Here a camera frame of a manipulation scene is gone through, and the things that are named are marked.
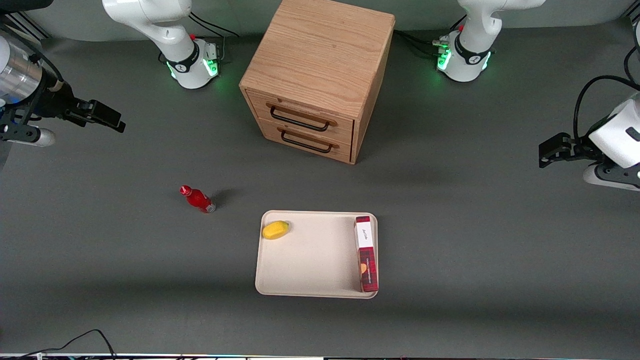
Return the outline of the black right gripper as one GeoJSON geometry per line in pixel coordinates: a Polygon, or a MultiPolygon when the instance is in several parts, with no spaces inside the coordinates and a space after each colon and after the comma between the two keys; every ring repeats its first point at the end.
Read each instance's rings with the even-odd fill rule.
{"type": "Polygon", "coordinates": [[[115,132],[123,133],[126,123],[121,121],[121,113],[98,100],[82,100],[74,96],[67,83],[57,91],[51,91],[45,82],[36,88],[32,98],[30,119],[52,119],[57,117],[84,128],[88,124],[101,125],[115,132]]]}

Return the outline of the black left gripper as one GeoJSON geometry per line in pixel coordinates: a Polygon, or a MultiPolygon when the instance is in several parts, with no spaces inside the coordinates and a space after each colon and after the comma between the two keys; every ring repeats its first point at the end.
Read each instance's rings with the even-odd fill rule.
{"type": "Polygon", "coordinates": [[[605,155],[589,136],[572,138],[569,133],[560,132],[549,139],[549,143],[538,145],[538,167],[545,167],[555,162],[589,160],[597,164],[605,161],[605,155]]]}

